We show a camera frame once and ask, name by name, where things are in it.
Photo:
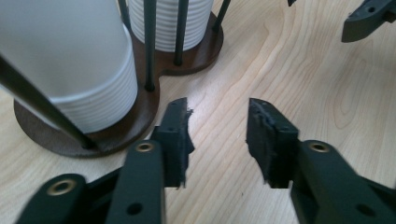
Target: screw hole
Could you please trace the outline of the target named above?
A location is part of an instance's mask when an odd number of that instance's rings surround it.
[[[70,192],[75,186],[76,181],[73,179],[64,179],[51,185],[47,190],[48,195],[58,196]]]
[[[142,143],[136,147],[136,151],[148,152],[148,151],[151,151],[153,148],[154,148],[154,146],[150,143]]]
[[[126,212],[131,215],[137,215],[140,212],[142,212],[143,210],[143,205],[141,203],[133,203],[131,205],[128,206],[128,208],[126,209]]]
[[[367,7],[367,11],[373,13],[375,12],[375,7]]]
[[[309,146],[311,147],[312,150],[315,150],[317,152],[329,152],[330,151],[326,146],[319,144],[319,143],[313,143]]]
[[[358,209],[359,212],[361,212],[362,214],[364,214],[367,217],[375,217],[375,211],[371,207],[369,207],[365,204],[362,204],[362,203],[358,204],[356,206],[356,209]]]

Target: dark wooden base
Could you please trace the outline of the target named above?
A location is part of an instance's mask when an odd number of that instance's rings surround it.
[[[51,128],[30,111],[14,102],[14,111],[18,123],[25,133],[40,146],[67,157],[89,158],[100,157],[126,148],[149,127],[154,120],[160,102],[159,77],[184,76],[196,73],[212,64],[221,50],[224,34],[222,29],[217,33],[211,30],[216,16],[212,13],[202,42],[183,52],[183,64],[173,63],[175,54],[156,50],[155,52],[155,90],[146,91],[145,46],[131,34],[134,46],[134,63],[136,67],[138,93],[134,106],[129,113],[116,124],[100,132],[87,135],[96,143],[97,148],[82,148],[77,141],[64,133]]]

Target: wood grain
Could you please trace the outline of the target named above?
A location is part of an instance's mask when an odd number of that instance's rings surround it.
[[[361,0],[234,0],[216,63],[187,77],[161,77],[154,123],[168,102],[188,97],[195,144],[185,189],[166,191],[168,223],[297,223],[289,191],[263,184],[245,144],[248,97],[267,100],[301,131],[339,149],[356,171],[388,187],[396,180],[396,28],[385,24],[341,43],[344,19]],[[213,11],[218,12],[216,0]],[[68,159],[19,128],[12,99],[0,93],[0,218],[12,223],[49,178],[89,181],[122,165],[109,157]]]

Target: black metal rod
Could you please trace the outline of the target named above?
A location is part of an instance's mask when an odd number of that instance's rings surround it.
[[[177,30],[175,45],[175,65],[181,65],[183,62],[184,36],[186,34],[187,13],[189,11],[189,0],[178,1],[177,11]]]
[[[0,83],[16,97],[24,101],[35,111],[46,117],[66,134],[70,135],[84,148],[95,143],[80,131],[61,111],[58,110],[38,89],[0,56]]]
[[[154,91],[154,65],[155,65],[155,23],[157,0],[144,1],[145,18],[145,52],[146,52],[146,84],[147,91]]]
[[[129,32],[132,32],[131,19],[129,18],[129,10],[128,10],[128,6],[126,5],[126,1],[119,0],[119,7],[120,7],[120,14],[121,14],[122,22],[125,24],[126,28],[129,30]]]
[[[221,5],[218,18],[216,19],[215,24],[212,27],[212,30],[216,33],[220,30],[221,23],[224,19],[225,13],[227,12],[230,2],[231,2],[231,0],[224,0],[223,4]]]

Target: wooden table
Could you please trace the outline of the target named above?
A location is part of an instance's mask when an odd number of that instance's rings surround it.
[[[339,149],[356,171],[388,187],[396,179],[396,26],[341,43],[361,0],[234,0],[216,63],[187,77],[162,77],[162,99],[188,97],[194,113],[185,189],[166,191],[168,223],[297,223],[287,189],[263,184],[245,143],[248,98],[273,103],[301,131]],[[213,11],[219,11],[216,0]],[[16,220],[48,179],[88,181],[120,167],[125,151],[89,160],[55,155],[31,141],[0,92],[0,219]]]

